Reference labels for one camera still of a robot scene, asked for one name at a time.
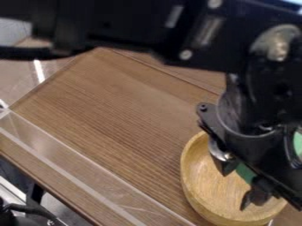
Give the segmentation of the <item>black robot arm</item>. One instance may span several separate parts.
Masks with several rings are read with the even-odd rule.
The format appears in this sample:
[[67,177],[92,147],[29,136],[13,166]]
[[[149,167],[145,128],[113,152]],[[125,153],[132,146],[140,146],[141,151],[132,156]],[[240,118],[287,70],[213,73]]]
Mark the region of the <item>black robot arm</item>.
[[283,198],[302,211],[302,0],[0,0],[46,46],[0,44],[0,59],[54,60],[98,47],[221,72],[225,91],[196,106],[221,174],[255,177],[244,205]]

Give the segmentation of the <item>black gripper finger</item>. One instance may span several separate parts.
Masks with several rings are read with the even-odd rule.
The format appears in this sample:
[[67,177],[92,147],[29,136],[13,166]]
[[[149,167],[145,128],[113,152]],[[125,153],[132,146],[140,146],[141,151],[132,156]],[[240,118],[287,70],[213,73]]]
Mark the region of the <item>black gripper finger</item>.
[[249,204],[261,207],[271,198],[280,198],[276,191],[276,185],[263,177],[253,177],[251,180],[249,190],[243,195],[239,210],[244,211]]

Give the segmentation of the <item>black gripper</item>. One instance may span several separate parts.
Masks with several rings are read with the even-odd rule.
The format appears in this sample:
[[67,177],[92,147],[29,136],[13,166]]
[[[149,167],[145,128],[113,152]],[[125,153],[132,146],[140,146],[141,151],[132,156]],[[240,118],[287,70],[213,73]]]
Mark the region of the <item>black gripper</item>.
[[291,143],[302,128],[302,79],[228,73],[217,102],[201,102],[196,114],[221,176],[243,163],[302,211],[302,161]]

